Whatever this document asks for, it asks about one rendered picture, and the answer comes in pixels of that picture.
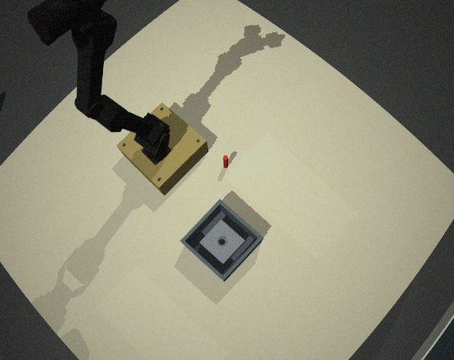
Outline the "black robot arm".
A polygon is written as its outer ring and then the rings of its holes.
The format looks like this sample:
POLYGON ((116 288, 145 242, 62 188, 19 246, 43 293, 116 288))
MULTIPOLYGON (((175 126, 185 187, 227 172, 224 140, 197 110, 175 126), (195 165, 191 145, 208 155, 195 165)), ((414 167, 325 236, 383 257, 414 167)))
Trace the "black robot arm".
POLYGON ((170 126, 149 112, 144 118, 137 116, 107 95, 101 95, 105 51, 111 46, 117 28, 117 19, 101 10, 106 1, 45 0, 32 8, 27 17, 47 46, 71 29, 78 51, 77 110, 109 132, 125 129, 136 133, 134 141, 156 165, 171 152, 170 126))

